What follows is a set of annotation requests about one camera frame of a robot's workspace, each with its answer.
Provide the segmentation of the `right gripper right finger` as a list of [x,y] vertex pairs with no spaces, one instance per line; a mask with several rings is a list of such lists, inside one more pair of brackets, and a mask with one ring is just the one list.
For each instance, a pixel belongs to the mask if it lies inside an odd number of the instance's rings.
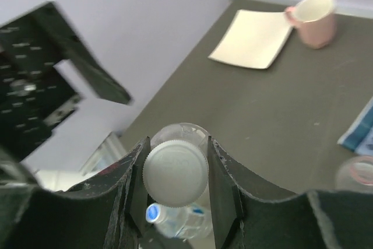
[[371,248],[372,195],[310,190],[295,194],[207,141],[216,248]]

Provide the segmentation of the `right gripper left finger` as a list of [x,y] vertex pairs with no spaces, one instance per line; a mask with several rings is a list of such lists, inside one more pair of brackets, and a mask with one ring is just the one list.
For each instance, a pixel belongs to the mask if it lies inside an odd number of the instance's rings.
[[144,138],[122,159],[67,191],[1,186],[2,248],[137,248],[146,231]]

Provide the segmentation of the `white-cap red-label bottle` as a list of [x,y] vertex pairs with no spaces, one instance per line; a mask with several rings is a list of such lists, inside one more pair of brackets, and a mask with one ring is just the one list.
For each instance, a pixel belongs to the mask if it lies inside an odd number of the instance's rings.
[[197,146],[205,155],[207,154],[207,142],[210,134],[204,128],[187,122],[170,124],[157,132],[150,140],[150,146],[154,149],[157,145],[171,140],[188,141]]

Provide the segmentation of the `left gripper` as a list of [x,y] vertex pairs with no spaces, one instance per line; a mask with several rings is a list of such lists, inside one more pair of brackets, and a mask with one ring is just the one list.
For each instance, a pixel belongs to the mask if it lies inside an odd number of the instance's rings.
[[47,2],[31,15],[1,26],[1,146],[18,162],[82,99],[55,68],[64,58],[99,98],[131,103],[131,95],[100,66],[56,3]]

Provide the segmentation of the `white bottle cap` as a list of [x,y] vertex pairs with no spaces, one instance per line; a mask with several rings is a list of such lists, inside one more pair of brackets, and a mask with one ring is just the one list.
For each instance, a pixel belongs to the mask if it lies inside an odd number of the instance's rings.
[[180,208],[196,202],[204,193],[209,167],[203,152],[183,140],[165,141],[146,157],[144,186],[156,202]]

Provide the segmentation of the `red-cap red-label bottle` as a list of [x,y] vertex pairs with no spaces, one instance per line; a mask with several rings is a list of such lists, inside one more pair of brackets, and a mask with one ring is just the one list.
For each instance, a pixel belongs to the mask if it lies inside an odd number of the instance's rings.
[[337,190],[372,194],[372,156],[356,156],[344,162],[335,177]]

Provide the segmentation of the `small blue-cap water bottle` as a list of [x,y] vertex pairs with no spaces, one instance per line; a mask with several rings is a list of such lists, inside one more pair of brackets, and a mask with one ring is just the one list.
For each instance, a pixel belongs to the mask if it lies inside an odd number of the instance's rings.
[[204,239],[213,231],[210,210],[198,204],[172,208],[153,203],[147,207],[145,218],[170,239]]

